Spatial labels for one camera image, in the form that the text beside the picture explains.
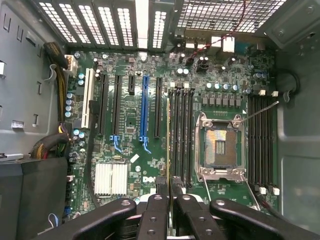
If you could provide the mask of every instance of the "blue pcie slot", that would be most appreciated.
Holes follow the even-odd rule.
[[[142,100],[141,100],[141,116],[140,116],[140,135],[139,141],[143,142],[144,150],[151,154],[147,149],[148,137],[147,137],[147,124],[148,124],[148,87],[149,76],[143,76],[142,81]]]

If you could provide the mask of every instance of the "white connector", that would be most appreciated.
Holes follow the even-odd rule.
[[[90,122],[89,101],[94,98],[94,82],[96,72],[92,68],[87,68],[85,71],[84,96],[82,108],[81,128],[88,129]]]
[[[64,69],[64,72],[75,77],[78,72],[78,60],[73,55],[64,55],[68,61],[68,69]]]

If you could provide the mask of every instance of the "ventilation grille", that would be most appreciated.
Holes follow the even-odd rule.
[[[237,32],[254,33],[286,0],[246,0]],[[232,31],[243,13],[243,0],[184,0],[178,27]]]

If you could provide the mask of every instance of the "white heatsink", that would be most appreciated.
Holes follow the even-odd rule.
[[[94,193],[99,195],[126,195],[127,164],[98,163],[95,165]]]

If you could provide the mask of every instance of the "green circuit board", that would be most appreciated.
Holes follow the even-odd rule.
[[[107,104],[105,105],[105,125],[104,133],[96,135],[94,139],[93,159],[92,159],[92,182],[95,184],[95,170],[97,164],[122,164],[126,166],[127,177],[125,179],[125,194],[102,194],[98,196],[101,204],[108,203],[117,198],[134,199],[137,203],[142,195],[155,193],[155,177],[171,175],[172,167],[172,111],[174,102],[170,102],[171,93],[177,88],[178,84],[185,86],[189,83],[194,89],[192,95],[193,104],[191,111],[192,123],[192,144],[191,144],[191,160],[194,161],[195,150],[195,124],[200,113],[205,113],[208,118],[230,120],[235,115],[241,118],[248,116],[248,99],[243,91],[246,89],[269,89],[272,88],[273,82],[269,79],[268,71],[274,65],[274,55],[271,51],[266,51],[256,56],[239,55],[236,61],[231,64],[227,70],[221,71],[226,60],[219,60],[209,57],[208,69],[205,73],[197,72],[197,60],[192,66],[186,66],[186,58],[179,60],[181,54],[170,53],[163,55],[146,55],[141,53],[125,54],[111,52],[80,52],[78,61],[78,74],[85,74],[86,69],[95,68],[93,62],[97,58],[100,62],[102,73],[108,77],[108,93]],[[177,70],[188,69],[187,74],[177,74]],[[266,74],[265,79],[254,78],[255,73]],[[142,92],[143,92],[143,75],[149,76],[148,94],[147,94],[147,149],[145,150],[143,142],[139,141],[141,127],[142,112]],[[112,135],[112,119],[113,119],[113,103],[115,96],[115,79],[121,76],[121,96],[118,134],[118,147],[121,152],[115,149],[113,141],[110,140]],[[129,76],[134,76],[135,88],[134,95],[128,93]],[[156,98],[157,98],[157,78],[162,78],[160,114],[159,114],[159,137],[154,138],[155,120],[156,120]],[[78,84],[78,77],[70,77],[68,79],[68,93],[74,95],[74,106],[72,116],[67,118],[67,122],[73,124],[74,129],[80,130],[85,134],[81,140],[76,140],[71,145],[71,152],[77,154],[76,162],[70,165],[70,174],[74,176],[68,190],[69,206],[71,215],[76,212],[84,214],[95,208],[86,186],[84,176],[85,161],[87,154],[88,136],[91,134],[90,129],[81,128],[83,105],[84,105],[84,86]],[[94,80],[93,100],[98,102],[101,99],[101,82]],[[214,99],[221,101],[221,104],[211,104]],[[232,100],[224,105],[224,99]],[[244,124],[243,137],[237,138],[236,143],[236,163],[248,163],[248,139],[247,124]],[[276,153],[276,142],[273,150]],[[277,158],[274,157],[274,166],[276,166]],[[192,174],[190,176],[191,187],[186,187],[189,194],[199,195],[203,201],[208,204],[208,193],[203,182],[199,182],[194,170],[192,162]],[[208,181],[208,189],[211,199],[224,197],[239,202],[246,206],[253,206],[254,201],[248,189],[248,185],[242,182],[229,181],[220,179],[216,181]],[[275,208],[278,208],[278,198],[268,192],[267,201]]]

